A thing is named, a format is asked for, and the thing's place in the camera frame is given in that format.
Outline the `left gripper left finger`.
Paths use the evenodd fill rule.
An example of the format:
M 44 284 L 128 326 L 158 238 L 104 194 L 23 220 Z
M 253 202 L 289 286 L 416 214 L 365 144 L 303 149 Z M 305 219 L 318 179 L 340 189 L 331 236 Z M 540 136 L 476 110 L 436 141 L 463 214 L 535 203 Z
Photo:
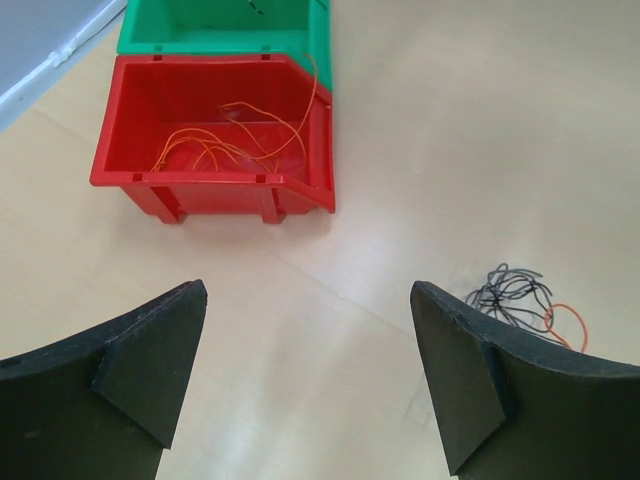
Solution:
M 4 479 L 153 479 L 171 448 L 207 290 L 134 310 L 1 362 Z

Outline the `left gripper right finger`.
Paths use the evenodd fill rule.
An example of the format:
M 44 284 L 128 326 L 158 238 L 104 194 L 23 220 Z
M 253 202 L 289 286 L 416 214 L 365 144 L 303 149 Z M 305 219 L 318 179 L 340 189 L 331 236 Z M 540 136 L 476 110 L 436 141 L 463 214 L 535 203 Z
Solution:
M 635 479 L 639 369 L 537 338 L 418 281 L 416 339 L 458 479 Z

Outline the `red plastic bin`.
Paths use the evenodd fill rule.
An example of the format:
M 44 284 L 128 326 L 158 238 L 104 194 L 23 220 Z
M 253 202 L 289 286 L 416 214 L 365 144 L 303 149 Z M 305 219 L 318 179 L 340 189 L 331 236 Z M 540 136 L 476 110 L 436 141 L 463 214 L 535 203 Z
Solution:
M 120 55 L 89 180 L 166 224 L 334 213 L 332 107 L 285 54 Z

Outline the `green plastic bin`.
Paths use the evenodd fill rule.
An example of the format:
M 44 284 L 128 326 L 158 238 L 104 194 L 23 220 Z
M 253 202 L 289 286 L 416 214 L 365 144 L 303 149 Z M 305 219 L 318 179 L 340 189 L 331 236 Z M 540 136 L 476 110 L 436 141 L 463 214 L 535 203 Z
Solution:
M 333 89 L 331 5 L 307 0 L 129 1 L 121 55 L 283 53 Z

